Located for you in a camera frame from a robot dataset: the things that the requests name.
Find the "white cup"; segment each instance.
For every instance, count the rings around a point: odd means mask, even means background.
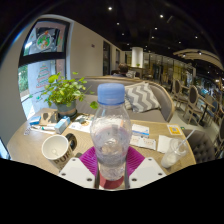
[[[56,168],[62,170],[66,163],[74,157],[72,150],[76,146],[76,138],[73,134],[53,135],[42,144],[42,154]]]
[[[188,147],[186,142],[182,144],[181,147],[179,148],[179,145],[182,143],[182,141],[183,140],[181,139],[175,139],[175,138],[171,139],[169,149],[164,154],[161,160],[161,165],[164,168],[171,167],[188,153]]]

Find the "green leaves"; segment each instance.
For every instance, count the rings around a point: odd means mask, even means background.
[[[64,92],[63,92],[62,90],[60,90],[59,92],[61,93],[61,95],[62,95],[62,96],[64,96],[64,95],[65,95],[65,94],[64,94]]]
[[[46,85],[44,86],[44,88],[47,90],[50,87],[50,85]]]
[[[91,104],[90,104],[90,107],[93,108],[93,109],[97,109],[98,108],[98,103],[96,101],[93,101]]]
[[[48,78],[49,84],[46,85],[44,90],[42,91],[40,97],[42,95],[48,94],[48,98],[44,99],[44,102],[47,102],[49,107],[51,107],[52,103],[55,104],[64,104],[67,107],[71,106],[71,103],[75,100],[79,101],[84,101],[85,100],[85,94],[89,89],[91,88],[88,87],[86,90],[86,87],[83,85],[87,83],[85,81],[84,77],[80,78],[78,81],[75,79],[64,79],[64,76],[60,76],[60,72],[54,75],[51,75]],[[92,102],[90,104],[90,107],[93,109],[98,108],[98,103],[97,102]]]
[[[66,104],[67,107],[70,107],[71,105],[72,105],[71,102],[69,102],[69,103]]]
[[[58,75],[51,75],[51,76],[48,78],[48,82],[49,82],[49,83],[53,83],[56,79],[58,79]]]

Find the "white mug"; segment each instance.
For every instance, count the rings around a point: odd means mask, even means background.
[[[56,168],[62,170],[66,163],[74,157],[72,150],[77,145],[76,138],[69,133],[66,136],[53,135],[42,144],[42,154]]]

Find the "paper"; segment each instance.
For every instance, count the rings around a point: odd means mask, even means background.
[[[171,135],[182,135],[180,128],[177,125],[167,125]]]
[[[71,129],[90,133],[90,126],[92,124],[93,116],[80,115],[69,126]]]
[[[167,150],[170,147],[170,141],[172,138],[163,136],[163,135],[159,135],[159,142],[158,142],[158,148],[157,151],[161,152],[161,153],[166,153]]]
[[[156,150],[156,140],[141,136],[131,136],[130,145]]]
[[[30,128],[30,130],[32,130],[32,131],[39,131],[39,132],[43,132],[43,133],[47,133],[47,134],[51,134],[51,135],[53,135],[53,134],[55,134],[55,131],[44,131],[44,130],[41,130],[41,129],[35,129],[35,128]]]
[[[58,112],[42,113],[39,125],[58,123]]]
[[[136,136],[149,137],[149,127],[133,124],[132,133]]]

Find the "table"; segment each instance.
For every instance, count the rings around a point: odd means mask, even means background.
[[[204,101],[204,103],[205,103],[205,110],[204,110],[204,113],[203,113],[203,115],[202,115],[202,118],[201,118],[201,120],[200,120],[200,122],[199,122],[199,124],[200,124],[202,127],[204,127],[205,123],[204,123],[203,119],[204,119],[205,113],[206,113],[206,111],[207,111],[207,107],[208,107],[208,106],[211,107],[211,108],[215,108],[215,107],[214,107],[212,104],[210,104],[209,102],[207,102],[206,99],[205,99],[204,97],[202,97],[202,96],[199,95],[199,98],[200,98],[202,101]]]
[[[41,113],[51,111],[55,111],[55,109],[43,108],[39,112],[37,112],[34,116],[39,116],[41,115]],[[174,137],[174,135],[170,134],[167,128],[167,123],[147,122],[138,120],[131,120],[131,123],[148,126],[150,130],[150,138],[155,139],[157,141],[157,146],[159,135]],[[28,121],[26,121],[23,125],[21,125],[21,127],[14,133],[14,135],[12,136],[7,145],[12,160],[22,162],[25,164],[31,164],[43,170],[46,170],[52,174],[58,175],[59,173],[58,169],[55,168],[42,155],[41,152],[42,143],[44,142],[45,139],[47,139],[52,135],[37,131],[31,131],[29,135],[24,135],[24,132],[28,125],[29,125]],[[93,146],[93,142],[89,133],[66,128],[65,131],[62,133],[62,135],[65,136],[68,133],[73,133],[77,138],[77,147],[74,150],[74,155],[77,155],[78,153],[83,154]],[[179,135],[175,137],[185,139],[184,135]],[[156,162],[160,165],[161,159],[164,155],[163,153],[151,149],[139,148],[136,146],[132,147],[135,148],[138,152],[140,152],[144,157],[153,157],[156,160]],[[161,166],[163,171],[167,175],[169,175],[185,167],[196,164],[192,150],[190,149],[189,151],[190,152],[185,157],[180,159],[175,165],[171,166],[170,168],[166,169]]]

